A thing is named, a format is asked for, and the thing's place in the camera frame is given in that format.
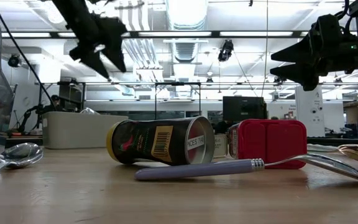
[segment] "tipped over can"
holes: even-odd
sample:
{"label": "tipped over can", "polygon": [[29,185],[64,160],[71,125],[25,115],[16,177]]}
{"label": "tipped over can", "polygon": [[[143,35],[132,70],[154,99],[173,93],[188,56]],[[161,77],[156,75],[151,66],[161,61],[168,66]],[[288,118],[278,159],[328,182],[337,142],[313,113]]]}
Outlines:
{"label": "tipped over can", "polygon": [[203,116],[156,121],[126,120],[107,135],[109,155],[123,164],[151,160],[168,165],[210,163],[214,131]]}

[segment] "metal spoon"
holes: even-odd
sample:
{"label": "metal spoon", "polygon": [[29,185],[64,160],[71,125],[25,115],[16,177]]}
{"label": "metal spoon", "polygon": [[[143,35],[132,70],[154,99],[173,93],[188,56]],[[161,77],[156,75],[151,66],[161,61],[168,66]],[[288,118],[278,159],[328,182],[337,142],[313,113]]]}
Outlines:
{"label": "metal spoon", "polygon": [[345,144],[345,145],[338,146],[338,147],[308,144],[308,151],[341,153],[351,159],[358,161],[358,144]]}
{"label": "metal spoon", "polygon": [[317,155],[305,154],[294,156],[280,162],[265,164],[262,159],[241,159],[235,161],[222,161],[211,164],[192,164],[183,166],[154,167],[138,170],[135,173],[137,180],[159,180],[182,177],[201,177],[209,175],[243,174],[264,170],[265,166],[274,166],[288,161],[303,161],[337,174],[346,175],[358,180],[358,170],[336,159]]}
{"label": "metal spoon", "polygon": [[38,162],[43,156],[44,151],[37,144],[18,144],[0,154],[0,170],[4,167],[22,168]]}

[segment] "black monitor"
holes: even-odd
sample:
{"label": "black monitor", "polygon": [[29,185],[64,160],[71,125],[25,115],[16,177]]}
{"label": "black monitor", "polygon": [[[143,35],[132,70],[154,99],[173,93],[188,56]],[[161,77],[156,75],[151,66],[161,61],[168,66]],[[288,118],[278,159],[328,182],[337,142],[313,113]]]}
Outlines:
{"label": "black monitor", "polygon": [[264,98],[224,96],[223,120],[238,122],[245,119],[267,119],[267,110]]}

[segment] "red box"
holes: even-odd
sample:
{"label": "red box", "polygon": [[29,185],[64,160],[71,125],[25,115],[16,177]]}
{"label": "red box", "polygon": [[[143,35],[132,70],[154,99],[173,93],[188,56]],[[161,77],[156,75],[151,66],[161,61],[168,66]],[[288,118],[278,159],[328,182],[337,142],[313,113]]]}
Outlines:
{"label": "red box", "polygon": [[[265,163],[306,154],[306,128],[295,120],[248,119],[229,130],[229,153],[235,159],[263,159]],[[301,161],[269,166],[269,169],[299,169]]]}

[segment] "table surface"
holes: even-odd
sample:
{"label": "table surface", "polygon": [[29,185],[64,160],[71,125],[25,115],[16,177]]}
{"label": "table surface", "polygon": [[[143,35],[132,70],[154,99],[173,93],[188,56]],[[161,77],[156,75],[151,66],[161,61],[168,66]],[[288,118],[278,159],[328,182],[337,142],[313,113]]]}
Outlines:
{"label": "table surface", "polygon": [[[358,162],[335,156],[358,168]],[[358,181],[300,170],[137,182],[105,149],[45,150],[0,172],[0,223],[358,223]]]}

